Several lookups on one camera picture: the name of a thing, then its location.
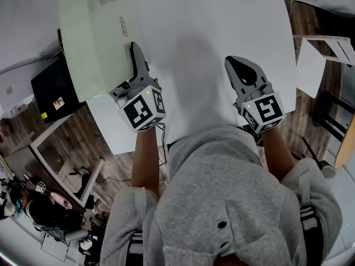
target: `cable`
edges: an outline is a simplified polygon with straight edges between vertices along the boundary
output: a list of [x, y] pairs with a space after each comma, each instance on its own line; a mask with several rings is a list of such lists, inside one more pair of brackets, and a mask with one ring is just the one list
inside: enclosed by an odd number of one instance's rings
[[97, 180], [96, 180], [96, 182], [97, 182], [97, 183], [104, 183], [106, 180], [114, 180], [114, 181], [120, 181], [120, 182], [131, 181], [131, 180], [116, 180], [116, 179], [112, 178], [112, 176], [109, 176], [109, 177], [107, 177], [106, 179], [104, 179], [103, 181], [97, 181]]
[[83, 175], [80, 172], [74, 171], [74, 172], [68, 173], [62, 182], [64, 182], [69, 175], [80, 175], [81, 177], [83, 177]]
[[65, 179], [64, 179], [62, 182], [64, 182], [64, 181], [67, 179], [67, 177], [68, 177], [69, 175], [70, 175], [70, 174], [68, 173], [67, 176], [65, 177]]
[[164, 149], [164, 138], [165, 138], [165, 124], [164, 123], [157, 123], [156, 126], [163, 131], [163, 133], [161, 134], [161, 143], [163, 144], [163, 150], [164, 150], [164, 160], [165, 162], [163, 162], [160, 157], [159, 157], [159, 161], [161, 162], [161, 165], [159, 165], [159, 167], [161, 167], [162, 165], [166, 165], [166, 157], [165, 157], [165, 149]]

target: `desk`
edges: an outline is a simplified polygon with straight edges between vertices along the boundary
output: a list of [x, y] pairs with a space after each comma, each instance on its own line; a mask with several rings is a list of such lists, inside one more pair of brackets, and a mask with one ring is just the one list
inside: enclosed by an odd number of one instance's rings
[[64, 197], [70, 200], [74, 210], [79, 212], [84, 211], [81, 205], [73, 201], [71, 197], [65, 192], [65, 190], [63, 190], [61, 186], [51, 178], [51, 176], [42, 166], [41, 162], [38, 161], [38, 159], [35, 157], [33, 150], [29, 146], [7, 156], [5, 161], [19, 180], [26, 180], [24, 178], [25, 173], [27, 173], [29, 176], [40, 179], [44, 182], [48, 190], [62, 194]]
[[340, 168], [347, 163], [355, 151], [355, 115], [344, 135], [335, 160], [335, 167]]
[[104, 164], [104, 160], [101, 158], [87, 183], [81, 198], [77, 198], [73, 192], [68, 188], [65, 183], [55, 174], [52, 168], [48, 165], [44, 157], [38, 151], [38, 147], [45, 139], [49, 137], [61, 124], [63, 124], [69, 117], [68, 115], [62, 119], [55, 121], [49, 128], [39, 135], [29, 146], [7, 156], [5, 158], [11, 171], [20, 180], [25, 180], [24, 173], [40, 178], [46, 185], [47, 189], [51, 192], [58, 192], [63, 194], [67, 199], [71, 200], [73, 209], [83, 211], [85, 204], [88, 200], [93, 185], [98, 177], [98, 174]]
[[[246, 123], [232, 106], [237, 96], [224, 69], [228, 55], [257, 63], [286, 112], [295, 109], [296, 60], [284, 0], [132, 1], [150, 75], [163, 89], [166, 144], [209, 126]], [[87, 103], [112, 153], [133, 151], [136, 135], [113, 100], [104, 95]]]

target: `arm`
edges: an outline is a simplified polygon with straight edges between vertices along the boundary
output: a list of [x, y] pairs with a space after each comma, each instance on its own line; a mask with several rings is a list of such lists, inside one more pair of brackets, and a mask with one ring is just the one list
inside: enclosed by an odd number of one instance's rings
[[145, 187], [159, 198], [159, 154], [155, 127], [137, 134], [132, 187]]
[[267, 167], [281, 181], [295, 166], [291, 152], [277, 127], [262, 132], [261, 136]]

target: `hoodie sleeve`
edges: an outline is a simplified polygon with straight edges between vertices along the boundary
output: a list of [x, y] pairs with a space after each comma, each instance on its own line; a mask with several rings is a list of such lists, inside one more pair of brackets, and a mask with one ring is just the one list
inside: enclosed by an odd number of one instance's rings
[[132, 235], [142, 230], [146, 214], [157, 205], [157, 197], [145, 188], [119, 191], [107, 223], [100, 265], [125, 266]]
[[316, 162], [304, 158], [295, 165], [281, 183], [297, 196], [300, 206], [315, 208], [323, 230], [323, 261], [331, 251], [342, 226], [343, 217], [330, 187]]

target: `sticker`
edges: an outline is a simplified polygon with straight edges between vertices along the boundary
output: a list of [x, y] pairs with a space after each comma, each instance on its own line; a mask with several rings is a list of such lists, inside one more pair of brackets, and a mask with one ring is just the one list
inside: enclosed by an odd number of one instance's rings
[[282, 111], [273, 95], [255, 101], [256, 108], [261, 116], [262, 122], [279, 118]]
[[157, 124], [162, 119], [163, 118], [159, 118], [159, 117], [153, 119], [151, 122], [149, 122], [148, 124], [144, 125], [141, 129], [139, 129], [139, 131], [145, 131], [152, 128], [155, 124]]
[[126, 28], [126, 22], [124, 21], [124, 18], [120, 17], [120, 21], [121, 21], [121, 27], [122, 27], [123, 35], [125, 37], [128, 37], [128, 32], [127, 32], [127, 28]]
[[54, 105], [54, 107], [55, 107], [55, 110], [60, 109], [64, 104], [65, 104], [65, 103], [64, 103], [63, 98], [59, 98], [58, 100], [56, 100], [56, 101], [53, 103], [53, 105]]
[[259, 125], [256, 122], [256, 120], [254, 119], [254, 117], [252, 117], [251, 114], [246, 109], [244, 109], [243, 116], [244, 116], [245, 120], [248, 121], [249, 125], [253, 128], [253, 130], [255, 131]]
[[157, 90], [152, 89], [154, 95], [155, 107], [158, 113], [165, 113], [163, 99], [161, 93]]
[[131, 122], [133, 129], [136, 129], [139, 125], [143, 124], [153, 116], [141, 95], [130, 102], [124, 108], [124, 112]]

